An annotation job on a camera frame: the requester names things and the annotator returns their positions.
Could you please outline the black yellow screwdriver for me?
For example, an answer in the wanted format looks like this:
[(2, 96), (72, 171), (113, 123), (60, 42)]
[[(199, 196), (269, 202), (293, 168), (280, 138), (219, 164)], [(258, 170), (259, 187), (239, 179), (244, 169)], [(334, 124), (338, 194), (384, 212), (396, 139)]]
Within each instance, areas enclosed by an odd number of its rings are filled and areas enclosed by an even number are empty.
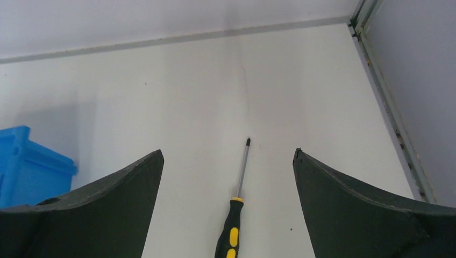
[(230, 200), (230, 209), (217, 241), (215, 258), (236, 258), (239, 255), (241, 211), (244, 207), (244, 199), (241, 196), (241, 192), (244, 183), (250, 145), (251, 138), (247, 138), (243, 161), (241, 164), (237, 194)]

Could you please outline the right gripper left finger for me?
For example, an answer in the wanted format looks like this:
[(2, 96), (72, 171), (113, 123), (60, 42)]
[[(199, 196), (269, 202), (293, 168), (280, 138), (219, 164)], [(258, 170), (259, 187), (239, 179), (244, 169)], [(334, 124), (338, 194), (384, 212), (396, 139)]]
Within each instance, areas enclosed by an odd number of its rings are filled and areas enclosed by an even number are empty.
[(164, 163), (156, 150), (66, 194), (1, 209), (1, 257), (141, 257)]

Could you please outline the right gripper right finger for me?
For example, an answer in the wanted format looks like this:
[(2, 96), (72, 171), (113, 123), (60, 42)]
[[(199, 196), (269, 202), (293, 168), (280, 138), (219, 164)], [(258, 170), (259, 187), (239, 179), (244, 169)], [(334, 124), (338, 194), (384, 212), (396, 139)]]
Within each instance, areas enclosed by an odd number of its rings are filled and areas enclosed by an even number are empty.
[(301, 149), (293, 169), (316, 257), (455, 257), (455, 208), (382, 190)]

